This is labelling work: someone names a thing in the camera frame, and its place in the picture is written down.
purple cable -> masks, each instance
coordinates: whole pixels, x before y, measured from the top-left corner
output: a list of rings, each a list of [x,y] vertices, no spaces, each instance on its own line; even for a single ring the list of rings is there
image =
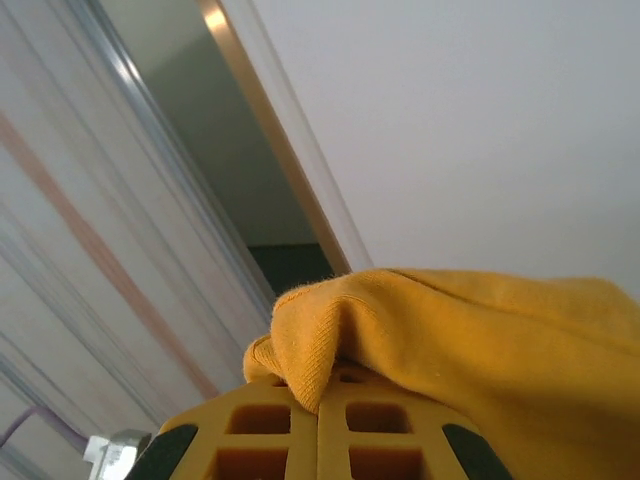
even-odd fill
[[[39,414],[50,426],[52,426],[60,435],[62,435],[73,447],[81,453],[84,453],[84,449],[89,442],[87,437],[80,435],[71,426],[62,420],[56,413],[48,407],[41,405],[34,405],[27,408],[22,415],[16,418],[9,428],[0,437],[0,449],[4,447],[5,443],[9,440],[9,437],[20,428],[31,415]]]

